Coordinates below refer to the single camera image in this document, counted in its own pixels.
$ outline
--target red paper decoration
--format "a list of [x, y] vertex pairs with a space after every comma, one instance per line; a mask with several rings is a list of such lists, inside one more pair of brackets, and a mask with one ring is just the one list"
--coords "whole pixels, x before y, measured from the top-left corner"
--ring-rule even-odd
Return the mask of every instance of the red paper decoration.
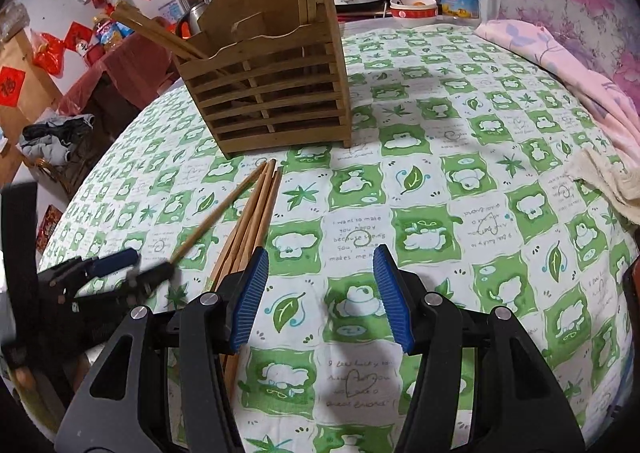
[[26, 72], [17, 68], [0, 68], [0, 105], [12, 108], [18, 106], [25, 76]]
[[44, 253], [44, 250], [47, 248], [47, 244], [49, 243], [49, 239], [53, 234], [53, 230], [60, 222], [62, 218], [62, 211], [60, 211], [55, 206], [49, 205], [46, 213], [44, 213], [44, 218], [40, 223], [40, 229], [38, 229], [38, 236], [36, 237], [36, 251], [39, 253]]
[[89, 27], [85, 27], [83, 24], [78, 24], [77, 22], [71, 22], [71, 26], [65, 36], [65, 47], [75, 51], [76, 45], [80, 40], [85, 40], [85, 42], [91, 45], [93, 35], [94, 32], [89, 29]]

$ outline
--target white towel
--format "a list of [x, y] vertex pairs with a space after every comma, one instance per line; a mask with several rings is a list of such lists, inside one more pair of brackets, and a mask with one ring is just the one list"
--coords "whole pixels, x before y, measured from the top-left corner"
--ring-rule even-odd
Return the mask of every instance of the white towel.
[[606, 157], [583, 148], [565, 170], [573, 180], [583, 179], [599, 189], [620, 214], [640, 224], [640, 168], [621, 172]]

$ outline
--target green and white tablecloth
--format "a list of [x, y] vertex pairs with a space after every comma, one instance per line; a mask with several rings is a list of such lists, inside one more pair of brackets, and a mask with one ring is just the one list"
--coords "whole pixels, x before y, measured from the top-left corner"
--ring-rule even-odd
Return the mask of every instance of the green and white tablecloth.
[[[419, 358], [392, 341], [372, 276], [380, 243], [461, 306], [510, 307], [593, 437], [630, 350], [620, 279], [638, 250], [606, 200], [562, 163], [585, 144], [618, 160], [608, 139], [548, 73], [467, 29], [366, 32], [346, 38], [344, 53], [352, 148], [227, 161], [188, 92], [172, 91], [90, 174], [41, 268], [125, 245], [143, 267], [167, 258], [256, 164], [276, 157], [284, 178], [266, 244], [270, 278], [232, 401], [248, 452], [392, 451]], [[180, 286], [149, 300], [155, 311], [202, 292], [244, 202], [182, 261]], [[455, 443], [468, 433], [472, 379], [465, 354]], [[172, 399], [179, 407], [175, 389]], [[174, 436], [184, 439], [177, 415]]]

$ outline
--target heart drawing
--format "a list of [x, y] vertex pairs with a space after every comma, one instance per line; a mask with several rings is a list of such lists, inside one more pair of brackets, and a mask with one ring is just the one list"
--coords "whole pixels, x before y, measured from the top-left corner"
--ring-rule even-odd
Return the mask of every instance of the heart drawing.
[[354, 397], [366, 392], [371, 386], [376, 384], [377, 380], [378, 375], [376, 373], [368, 373], [367, 375], [360, 376], [358, 370], [349, 370], [347, 380], [344, 383], [347, 397]]

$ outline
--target metal screw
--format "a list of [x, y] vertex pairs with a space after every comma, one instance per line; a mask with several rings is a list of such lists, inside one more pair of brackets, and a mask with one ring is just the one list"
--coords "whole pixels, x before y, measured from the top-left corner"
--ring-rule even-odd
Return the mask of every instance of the metal screw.
[[140, 319], [146, 316], [146, 311], [148, 309], [145, 306], [137, 306], [131, 309], [131, 317], [133, 319]]
[[203, 305], [215, 305], [218, 302], [218, 295], [215, 292], [205, 292], [200, 297], [200, 303]]
[[511, 317], [511, 311], [506, 307], [497, 307], [495, 317], [507, 321]]
[[424, 297], [424, 302], [432, 307], [437, 307], [442, 303], [442, 296], [437, 292], [430, 292]]

